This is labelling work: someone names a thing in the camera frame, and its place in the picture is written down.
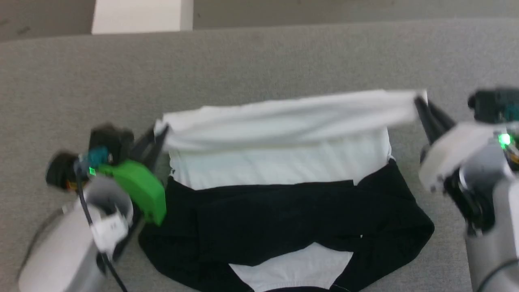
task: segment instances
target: black cable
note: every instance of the black cable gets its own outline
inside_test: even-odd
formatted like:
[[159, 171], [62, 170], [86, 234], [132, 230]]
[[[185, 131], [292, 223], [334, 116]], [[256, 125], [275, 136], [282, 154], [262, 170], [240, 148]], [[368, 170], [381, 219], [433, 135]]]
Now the black cable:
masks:
[[55, 210], [52, 212], [49, 217], [47, 217], [38, 227], [36, 230], [36, 233], [34, 234], [33, 238], [31, 239], [31, 242], [29, 243], [29, 247], [27, 248], [27, 251], [25, 252], [25, 256], [23, 256], [22, 265], [20, 266], [20, 269], [18, 270], [18, 273], [16, 274], [16, 279], [20, 278], [20, 274], [22, 273], [23, 268], [27, 264], [27, 261], [29, 260], [32, 251], [34, 249], [34, 246], [36, 245], [36, 242], [38, 242], [39, 237], [42, 235], [42, 233], [61, 215], [63, 215], [63, 208], [59, 208], [58, 210]]
[[[79, 202], [81, 203], [81, 207], [83, 208], [83, 212], [85, 212], [85, 217], [87, 217], [87, 222], [89, 226], [92, 226], [92, 217], [90, 216], [90, 212], [88, 211], [87, 202], [85, 201], [85, 196], [83, 194], [83, 182], [81, 182], [81, 171], [78, 166], [74, 166], [74, 172], [76, 174], [76, 183], [77, 183], [77, 194], [79, 196]], [[108, 255], [106, 253], [100, 252], [101, 258], [103, 259], [103, 263], [108, 267], [115, 281], [121, 288], [122, 292], [128, 292], [126, 286], [122, 282], [121, 278], [115, 271], [112, 262], [108, 259]]]
[[488, 284], [488, 282], [490, 282], [490, 280], [492, 280], [492, 278], [495, 275], [497, 275], [497, 273], [499, 273], [500, 271], [502, 271], [506, 268], [509, 268], [515, 264], [518, 264], [518, 263], [519, 263], [519, 258], [516, 258], [513, 260], [506, 261], [502, 265], [493, 269], [490, 273], [488, 273], [488, 275], [486, 275], [486, 277], [483, 279], [483, 281], [481, 281], [481, 284], [480, 284], [479, 288], [476, 290], [476, 292], [483, 292], [483, 289], [485, 288], [485, 286]]

